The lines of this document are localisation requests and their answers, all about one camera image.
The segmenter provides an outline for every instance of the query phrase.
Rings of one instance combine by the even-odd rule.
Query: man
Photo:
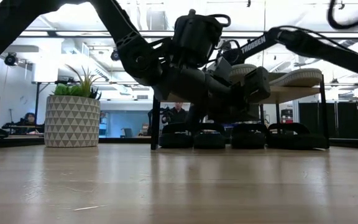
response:
[[[185,122],[186,120],[186,116],[187,116],[187,112],[182,108],[183,103],[181,102],[176,102],[175,103],[175,107],[170,109],[170,115],[163,115],[162,116],[162,123],[168,123],[168,124],[173,124],[173,123],[182,123]]]

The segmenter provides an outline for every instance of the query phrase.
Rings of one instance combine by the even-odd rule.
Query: black cable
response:
[[[221,25],[223,27],[229,27],[231,25],[231,18],[228,15],[225,15],[225,14],[212,14],[212,15],[208,15],[208,16],[211,16],[211,17],[213,17],[215,19],[216,18],[225,18],[225,19],[227,19],[227,23],[225,23],[225,24],[221,23]]]
[[[218,52],[216,58],[215,58],[215,59],[208,60],[207,63],[206,63],[206,65],[207,65],[208,63],[211,63],[211,62],[216,62],[216,61],[218,60],[218,58],[221,56],[221,51],[222,51],[222,50],[228,50],[228,49],[223,49],[223,47],[225,47],[225,45],[227,45],[227,44],[230,43],[230,42],[234,42],[235,45],[236,45],[236,47],[237,47],[237,57],[236,57],[236,59],[234,59],[233,61],[231,61],[231,62],[235,62],[235,61],[240,57],[240,55],[241,55],[241,47],[240,47],[240,44],[239,44],[239,42],[238,42],[237,40],[230,39],[230,40],[225,41],[224,44],[222,44],[220,47],[218,47],[218,48],[215,49],[215,50],[219,50],[219,52]]]
[[[336,0],[331,0],[329,2],[329,8],[327,12],[327,21],[328,24],[334,29],[350,29],[358,26],[358,21],[348,23],[348,24],[340,24],[334,19],[334,7],[336,5]]]
[[[303,32],[315,34],[315,35],[321,37],[322,39],[327,40],[327,41],[329,41],[330,43],[332,43],[332,44],[334,44],[334,45],[336,45],[336,46],[338,46],[338,47],[340,47],[340,48],[342,48],[342,49],[344,49],[344,50],[347,50],[347,51],[350,51],[350,52],[352,52],[352,53],[358,54],[358,53],[355,52],[354,50],[348,49],[347,47],[345,47],[345,46],[341,45],[340,43],[338,43],[338,42],[336,42],[336,41],[330,39],[329,37],[326,37],[326,36],[324,36],[323,34],[319,34],[319,33],[317,33],[316,31],[313,31],[313,30],[309,30],[309,29],[305,29],[305,28],[297,27],[297,26],[279,26],[278,28],[291,28],[291,29],[297,29],[297,30],[301,30],[301,31],[303,31]]]

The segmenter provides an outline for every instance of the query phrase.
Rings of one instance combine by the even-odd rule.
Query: potted plant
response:
[[[78,82],[59,83],[47,98],[44,139],[47,147],[91,147],[99,142],[100,97],[92,84],[99,78],[71,66]]]

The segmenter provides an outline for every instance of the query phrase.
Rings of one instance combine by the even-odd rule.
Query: shelf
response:
[[[305,88],[305,87],[286,87],[286,86],[271,86],[270,87],[270,97],[259,102],[260,104],[276,104],[276,103],[285,103],[291,100],[297,100],[306,96],[313,96],[320,93],[319,88]],[[168,96],[167,100],[161,101],[164,102],[184,102],[188,101],[181,99],[173,94]]]

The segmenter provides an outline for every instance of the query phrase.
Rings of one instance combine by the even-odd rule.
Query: table leg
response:
[[[276,103],[276,121],[277,124],[280,124],[280,104]]]
[[[259,110],[260,110],[260,122],[262,124],[265,124],[265,114],[264,114],[264,105],[259,105]]]
[[[160,107],[161,102],[159,102],[156,97],[153,97],[151,150],[156,150],[158,147],[158,138],[160,136]]]
[[[326,89],[323,81],[320,83],[321,94],[321,121],[323,123],[323,135],[326,138],[327,149],[329,148],[329,132],[328,132],[328,117],[327,117],[327,104],[326,104]]]

